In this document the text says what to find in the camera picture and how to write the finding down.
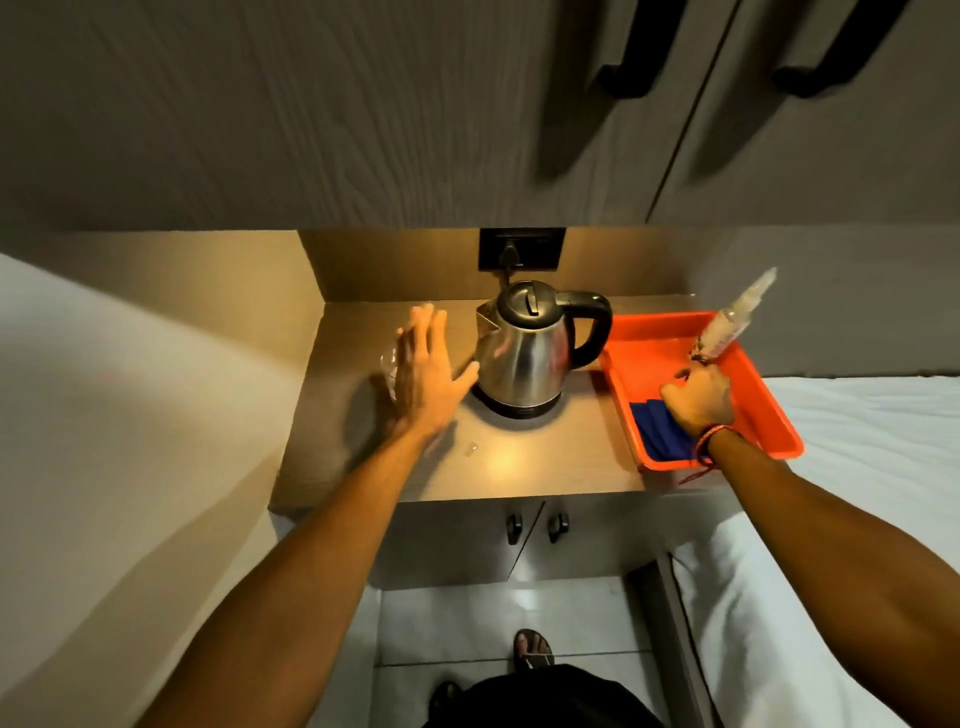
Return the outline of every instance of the bracelet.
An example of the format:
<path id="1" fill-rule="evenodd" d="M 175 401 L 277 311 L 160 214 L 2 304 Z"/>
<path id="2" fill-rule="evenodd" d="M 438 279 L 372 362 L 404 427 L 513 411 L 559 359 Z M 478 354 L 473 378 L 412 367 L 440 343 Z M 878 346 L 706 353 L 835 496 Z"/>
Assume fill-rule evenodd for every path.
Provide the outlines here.
<path id="1" fill-rule="evenodd" d="M 707 447 L 709 445 L 710 438 L 722 429 L 728 429 L 730 432 L 736 432 L 736 430 L 729 425 L 710 425 L 704 430 L 704 433 L 697 440 L 697 446 L 693 449 L 694 455 L 697 458 L 697 462 L 705 468 L 712 469 L 715 467 L 713 464 L 713 459 L 709 457 Z"/>

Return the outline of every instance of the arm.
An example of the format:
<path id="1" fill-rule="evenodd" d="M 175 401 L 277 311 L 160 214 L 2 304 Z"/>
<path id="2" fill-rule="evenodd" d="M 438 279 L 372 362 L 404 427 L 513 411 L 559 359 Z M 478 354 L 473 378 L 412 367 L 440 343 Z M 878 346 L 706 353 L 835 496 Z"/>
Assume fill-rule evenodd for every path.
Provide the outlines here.
<path id="1" fill-rule="evenodd" d="M 411 311 L 397 373 L 406 414 L 395 433 L 230 592 L 139 728 L 294 728 L 310 717 L 403 483 L 476 381 L 475 363 L 452 380 L 445 324 L 432 305 Z"/>
<path id="2" fill-rule="evenodd" d="M 732 422 L 715 366 L 695 365 L 686 386 L 661 394 L 693 437 Z M 733 432 L 708 450 L 847 672 L 911 724 L 960 725 L 960 575 Z"/>

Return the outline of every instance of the right hand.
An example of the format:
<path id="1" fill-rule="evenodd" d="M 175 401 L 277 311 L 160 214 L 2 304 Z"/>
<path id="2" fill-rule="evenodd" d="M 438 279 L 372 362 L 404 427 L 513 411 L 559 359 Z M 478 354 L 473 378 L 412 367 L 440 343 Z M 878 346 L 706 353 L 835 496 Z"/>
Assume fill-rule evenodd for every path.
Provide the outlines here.
<path id="1" fill-rule="evenodd" d="M 446 350 L 446 311 L 432 303 L 410 309 L 410 325 L 397 332 L 396 403 L 402 413 L 400 431 L 430 437 L 446 429 L 457 405 L 477 380 L 480 365 L 472 361 L 456 379 Z"/>
<path id="2" fill-rule="evenodd" d="M 711 425 L 731 425 L 733 407 L 730 380 L 716 364 L 691 361 L 684 386 L 673 382 L 660 388 L 663 403 L 690 437 L 697 438 Z"/>

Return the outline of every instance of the floor tile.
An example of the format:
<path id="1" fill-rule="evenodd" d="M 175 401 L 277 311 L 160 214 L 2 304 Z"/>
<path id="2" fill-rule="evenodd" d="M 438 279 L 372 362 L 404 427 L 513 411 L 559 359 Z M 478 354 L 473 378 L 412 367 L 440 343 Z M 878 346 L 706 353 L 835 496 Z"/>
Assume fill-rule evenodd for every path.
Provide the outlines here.
<path id="1" fill-rule="evenodd" d="M 333 663 L 324 697 L 307 728 L 366 728 L 370 719 L 381 594 L 371 586 L 364 589 Z"/>
<path id="2" fill-rule="evenodd" d="M 378 663 L 506 658 L 521 627 L 541 632 L 557 655 L 650 648 L 622 579 L 558 579 L 384 592 Z"/>
<path id="3" fill-rule="evenodd" d="M 578 655 L 559 657 L 557 662 L 619 682 L 669 725 L 653 653 Z M 454 680 L 466 689 L 488 677 L 506 674 L 509 667 L 508 660 L 378 667 L 373 677 L 370 728 L 420 728 L 426 722 L 430 693 L 443 680 Z"/>

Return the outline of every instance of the countertop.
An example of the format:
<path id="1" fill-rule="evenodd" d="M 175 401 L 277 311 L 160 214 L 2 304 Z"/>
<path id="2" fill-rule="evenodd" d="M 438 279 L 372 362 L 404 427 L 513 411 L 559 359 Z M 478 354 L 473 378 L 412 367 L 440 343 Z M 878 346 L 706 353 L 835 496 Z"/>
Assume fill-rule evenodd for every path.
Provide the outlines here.
<path id="1" fill-rule="evenodd" d="M 466 364 L 482 301 L 441 301 L 451 360 Z M 613 297 L 614 313 L 690 310 L 689 296 Z M 271 507 L 322 502 L 382 439 L 392 403 L 380 373 L 410 303 L 328 303 L 307 365 Z M 578 326 L 578 341 L 589 323 Z M 663 486 L 663 476 L 657 487 Z M 533 497 L 642 491 L 599 363 L 571 372 L 560 404 L 534 420 L 492 413 L 473 395 L 415 467 L 401 500 Z"/>

